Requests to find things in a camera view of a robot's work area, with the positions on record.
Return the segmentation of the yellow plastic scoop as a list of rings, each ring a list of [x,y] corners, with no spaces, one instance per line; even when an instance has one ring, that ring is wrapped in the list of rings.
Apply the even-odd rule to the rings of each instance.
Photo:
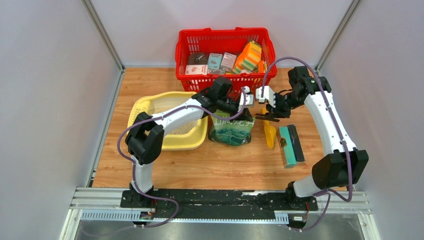
[[[266,144],[270,149],[273,149],[276,142],[277,130],[270,124],[269,120],[263,120],[263,129]]]

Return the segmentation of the green litter bag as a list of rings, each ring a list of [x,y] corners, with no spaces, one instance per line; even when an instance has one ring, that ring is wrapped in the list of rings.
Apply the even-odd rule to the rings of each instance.
[[[211,121],[208,139],[212,142],[238,147],[252,141],[255,120],[223,120],[211,116]]]

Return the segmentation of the black bag clip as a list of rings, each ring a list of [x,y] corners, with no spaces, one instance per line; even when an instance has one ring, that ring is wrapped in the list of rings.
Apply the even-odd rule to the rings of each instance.
[[[255,118],[258,120],[272,121],[274,118],[269,112],[266,113],[256,113]]]

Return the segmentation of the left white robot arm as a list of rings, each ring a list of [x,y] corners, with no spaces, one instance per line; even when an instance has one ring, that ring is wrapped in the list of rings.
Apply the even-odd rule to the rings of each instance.
[[[141,112],[119,136],[117,144],[125,142],[129,155],[118,148],[119,154],[132,163],[130,189],[133,200],[140,207],[148,207],[153,201],[152,173],[153,162],[162,151],[164,137],[170,132],[193,121],[208,116],[217,119],[217,110],[228,113],[228,121],[253,121],[248,108],[254,105],[254,94],[248,86],[241,87],[240,97],[235,100],[230,94],[234,90],[232,82],[223,76],[216,78],[210,87],[192,95],[184,103],[164,112],[149,115]]]

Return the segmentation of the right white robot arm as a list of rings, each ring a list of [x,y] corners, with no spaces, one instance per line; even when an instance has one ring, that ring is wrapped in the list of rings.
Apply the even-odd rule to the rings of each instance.
[[[266,104],[267,112],[257,118],[277,122],[289,118],[291,111],[305,106],[318,130],[324,156],[315,163],[311,174],[294,181],[293,190],[285,195],[286,205],[299,209],[305,197],[332,192],[335,187],[353,190],[368,161],[366,150],[360,150],[349,137],[336,110],[332,89],[325,77],[311,76],[305,66],[288,72],[291,90],[286,94],[274,92],[268,85],[256,89],[255,98]]]

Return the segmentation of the teal rectangular box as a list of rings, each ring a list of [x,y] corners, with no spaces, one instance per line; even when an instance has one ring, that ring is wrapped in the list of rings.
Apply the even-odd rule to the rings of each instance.
[[[291,135],[287,126],[278,128],[280,134],[279,147],[282,154],[282,162],[286,169],[294,168],[297,165]]]

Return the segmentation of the pink grey small box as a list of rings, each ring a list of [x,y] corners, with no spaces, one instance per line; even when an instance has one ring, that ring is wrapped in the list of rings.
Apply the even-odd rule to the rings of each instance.
[[[237,55],[229,53],[229,52],[225,52],[222,57],[220,69],[225,72],[232,72],[236,59],[237,59]]]

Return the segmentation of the yellow litter box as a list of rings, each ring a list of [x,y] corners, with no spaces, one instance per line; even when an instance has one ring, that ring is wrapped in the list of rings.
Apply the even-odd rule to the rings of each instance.
[[[169,91],[139,98],[133,105],[127,126],[133,125],[137,115],[146,112],[149,115],[165,112],[177,107],[194,95],[194,91]],[[162,143],[163,151],[184,151],[198,148],[206,139],[208,119],[206,117],[188,122],[168,132]]]

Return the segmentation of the teal small box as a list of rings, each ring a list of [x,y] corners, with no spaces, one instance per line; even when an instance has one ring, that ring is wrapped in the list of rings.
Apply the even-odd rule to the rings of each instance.
[[[223,55],[221,53],[210,53],[207,60],[208,70],[220,69]]]

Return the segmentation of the white red small box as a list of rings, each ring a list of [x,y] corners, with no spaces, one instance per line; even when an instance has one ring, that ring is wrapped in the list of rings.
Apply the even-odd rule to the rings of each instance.
[[[187,75],[207,75],[208,65],[207,64],[188,64],[185,67],[184,74]]]

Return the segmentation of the dark brown box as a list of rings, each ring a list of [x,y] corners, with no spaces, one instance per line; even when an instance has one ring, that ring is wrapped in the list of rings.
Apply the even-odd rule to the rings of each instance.
[[[194,52],[189,55],[188,65],[206,65],[208,63],[208,56],[204,52]]]

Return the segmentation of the orange small packet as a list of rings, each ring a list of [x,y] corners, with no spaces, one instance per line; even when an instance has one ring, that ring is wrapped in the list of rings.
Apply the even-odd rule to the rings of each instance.
[[[268,70],[267,63],[264,60],[260,60],[256,67],[256,72],[259,74],[264,74]]]

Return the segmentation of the orange green striped sponge pack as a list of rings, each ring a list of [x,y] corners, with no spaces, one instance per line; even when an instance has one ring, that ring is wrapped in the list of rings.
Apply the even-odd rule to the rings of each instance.
[[[242,70],[252,72],[262,60],[262,47],[254,40],[250,40],[238,55],[232,73],[239,75]]]

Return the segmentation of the red plastic shopping basket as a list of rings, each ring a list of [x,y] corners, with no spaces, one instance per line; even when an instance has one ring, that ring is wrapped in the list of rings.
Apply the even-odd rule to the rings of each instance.
[[[217,77],[231,80],[233,90],[255,90],[277,74],[273,43],[262,27],[185,29],[175,49],[176,78],[185,91],[210,87]]]

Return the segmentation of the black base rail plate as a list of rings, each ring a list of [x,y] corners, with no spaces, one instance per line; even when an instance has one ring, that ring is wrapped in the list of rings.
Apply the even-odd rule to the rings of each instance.
[[[151,189],[145,197],[135,189],[123,191],[120,207],[153,210],[153,218],[174,220],[268,221],[286,223],[278,213],[299,211],[306,216],[318,210],[313,196],[299,198],[294,192],[223,189]]]

